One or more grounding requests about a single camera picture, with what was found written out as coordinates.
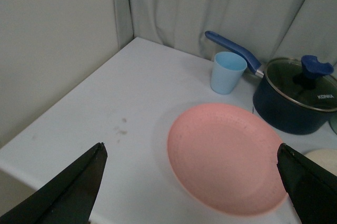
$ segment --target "plastic cup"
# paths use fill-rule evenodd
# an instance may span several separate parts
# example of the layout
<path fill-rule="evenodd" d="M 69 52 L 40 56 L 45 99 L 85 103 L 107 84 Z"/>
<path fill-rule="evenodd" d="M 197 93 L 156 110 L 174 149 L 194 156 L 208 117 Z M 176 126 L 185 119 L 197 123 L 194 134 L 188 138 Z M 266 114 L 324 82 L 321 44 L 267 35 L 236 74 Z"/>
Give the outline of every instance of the plastic cup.
<path fill-rule="evenodd" d="M 238 54 L 219 52 L 214 57 L 211 88 L 219 94 L 229 94 L 237 85 L 247 62 Z"/>

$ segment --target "light blue cup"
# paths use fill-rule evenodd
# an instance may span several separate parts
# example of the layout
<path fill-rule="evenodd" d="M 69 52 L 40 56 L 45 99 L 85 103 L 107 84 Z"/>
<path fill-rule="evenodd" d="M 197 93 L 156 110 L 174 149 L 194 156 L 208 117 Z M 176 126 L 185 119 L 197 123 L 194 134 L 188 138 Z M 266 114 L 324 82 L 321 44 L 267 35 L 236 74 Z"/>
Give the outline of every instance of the light blue cup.
<path fill-rule="evenodd" d="M 231 93 L 246 68 L 247 62 L 241 56 L 232 52 L 217 53 L 211 77 L 212 90 L 219 94 Z"/>

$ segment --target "glass lid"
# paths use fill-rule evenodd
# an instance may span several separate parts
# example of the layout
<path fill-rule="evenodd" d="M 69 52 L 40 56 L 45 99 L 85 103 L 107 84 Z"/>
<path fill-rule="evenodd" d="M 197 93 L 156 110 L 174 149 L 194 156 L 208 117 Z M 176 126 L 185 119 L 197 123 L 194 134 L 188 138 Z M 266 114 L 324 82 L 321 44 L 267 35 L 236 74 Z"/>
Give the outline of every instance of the glass lid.
<path fill-rule="evenodd" d="M 285 98 L 303 107 L 337 111 L 337 80 L 330 76 L 307 78 L 301 61 L 287 58 L 271 60 L 264 71 L 267 81 Z"/>

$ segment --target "pot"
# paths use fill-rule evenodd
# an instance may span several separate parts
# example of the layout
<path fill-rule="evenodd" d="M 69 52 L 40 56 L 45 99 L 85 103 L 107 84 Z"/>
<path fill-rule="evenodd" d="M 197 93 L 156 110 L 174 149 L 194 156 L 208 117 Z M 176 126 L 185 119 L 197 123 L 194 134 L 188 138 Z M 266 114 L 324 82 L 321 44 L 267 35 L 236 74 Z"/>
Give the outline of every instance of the pot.
<path fill-rule="evenodd" d="M 276 58 L 263 67 L 244 47 L 211 31 L 205 36 L 242 56 L 250 71 L 262 78 L 253 104 L 273 127 L 292 134 L 310 134 L 337 114 L 337 80 L 330 75 L 330 63 L 305 55 L 300 61 Z"/>

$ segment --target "white wall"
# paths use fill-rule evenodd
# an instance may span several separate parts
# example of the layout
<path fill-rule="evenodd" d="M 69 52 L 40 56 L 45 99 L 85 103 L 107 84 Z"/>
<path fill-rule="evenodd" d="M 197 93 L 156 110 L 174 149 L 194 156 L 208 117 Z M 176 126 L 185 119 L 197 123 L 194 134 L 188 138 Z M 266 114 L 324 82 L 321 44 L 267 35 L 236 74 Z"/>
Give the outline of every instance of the white wall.
<path fill-rule="evenodd" d="M 113 0 L 0 0 L 0 147 L 118 51 Z"/>

